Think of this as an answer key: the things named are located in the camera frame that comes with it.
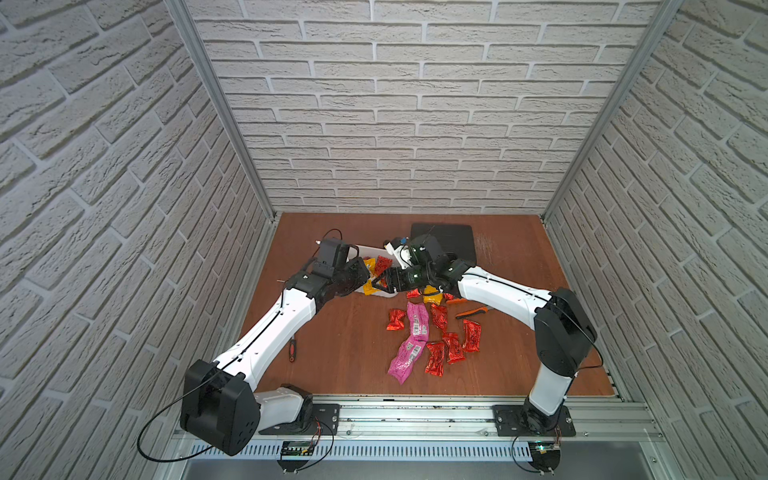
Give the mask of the yellow tea bag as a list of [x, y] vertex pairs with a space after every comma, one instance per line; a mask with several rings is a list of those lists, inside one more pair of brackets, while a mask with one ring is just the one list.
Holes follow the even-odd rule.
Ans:
[[362, 286], [362, 292], [365, 296], [376, 296], [376, 295], [381, 296], [383, 294], [382, 290], [377, 289], [372, 285], [373, 280], [376, 278], [374, 276], [374, 267], [375, 267], [375, 262], [377, 257], [366, 257], [364, 259], [364, 264], [369, 273], [368, 280]]

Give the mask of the pink tea bag packet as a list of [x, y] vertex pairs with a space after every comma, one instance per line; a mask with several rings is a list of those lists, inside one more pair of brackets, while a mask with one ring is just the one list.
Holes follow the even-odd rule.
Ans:
[[415, 341], [429, 339], [430, 317], [423, 303], [408, 303], [407, 316], [410, 321], [410, 337]]

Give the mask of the yellow tea bag packet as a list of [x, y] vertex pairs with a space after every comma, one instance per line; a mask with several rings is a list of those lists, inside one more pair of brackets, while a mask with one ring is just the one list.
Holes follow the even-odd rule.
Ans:
[[428, 285], [422, 291], [422, 299], [424, 303], [440, 305], [443, 301], [443, 293], [439, 289]]

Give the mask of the red tea bag box front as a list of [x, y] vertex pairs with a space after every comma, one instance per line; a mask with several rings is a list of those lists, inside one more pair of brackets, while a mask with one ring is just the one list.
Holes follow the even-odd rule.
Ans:
[[442, 377], [446, 356], [446, 344], [443, 341], [431, 341], [426, 344], [428, 361], [425, 372], [429, 375]]

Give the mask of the red tea bag box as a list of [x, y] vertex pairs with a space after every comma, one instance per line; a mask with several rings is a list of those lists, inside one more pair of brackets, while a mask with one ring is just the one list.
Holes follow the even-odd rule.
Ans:
[[442, 377], [446, 356], [446, 344], [443, 341], [431, 341], [426, 344], [428, 361], [425, 372], [429, 375]]
[[466, 359], [459, 335], [456, 332], [445, 332], [442, 335], [442, 341], [446, 345], [448, 364], [454, 364]]

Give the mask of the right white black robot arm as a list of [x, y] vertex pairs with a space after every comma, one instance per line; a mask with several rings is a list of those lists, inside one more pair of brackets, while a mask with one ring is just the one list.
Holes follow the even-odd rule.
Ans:
[[372, 286], [387, 293], [424, 290], [431, 286], [505, 313], [535, 335], [540, 368], [526, 397], [521, 423], [538, 435], [555, 430], [578, 372], [596, 350], [597, 334], [576, 294], [567, 289], [537, 289], [491, 274], [475, 263], [444, 250], [428, 234], [388, 243], [394, 264], [372, 277]]

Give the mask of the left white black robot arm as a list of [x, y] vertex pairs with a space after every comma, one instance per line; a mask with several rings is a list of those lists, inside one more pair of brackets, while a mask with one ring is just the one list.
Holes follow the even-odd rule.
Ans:
[[239, 453], [254, 434], [303, 434], [315, 425], [312, 395], [281, 386], [258, 393], [258, 384], [295, 333], [336, 297], [361, 288], [370, 272], [357, 250], [339, 239], [323, 240], [318, 255], [283, 285], [278, 300], [237, 343], [185, 373], [181, 429], [228, 454]]

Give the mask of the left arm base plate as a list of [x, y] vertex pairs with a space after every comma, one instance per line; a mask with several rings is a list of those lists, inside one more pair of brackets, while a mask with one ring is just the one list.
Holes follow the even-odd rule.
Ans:
[[313, 403], [303, 407], [296, 420], [278, 424], [259, 431], [262, 436], [312, 436], [320, 432], [323, 437], [338, 431], [340, 404]]

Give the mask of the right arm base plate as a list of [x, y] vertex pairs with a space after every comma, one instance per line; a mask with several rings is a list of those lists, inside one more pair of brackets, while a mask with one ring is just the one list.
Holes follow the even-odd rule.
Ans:
[[546, 415], [528, 404], [494, 405], [491, 410], [499, 437], [576, 436], [572, 416], [564, 405], [552, 415]]

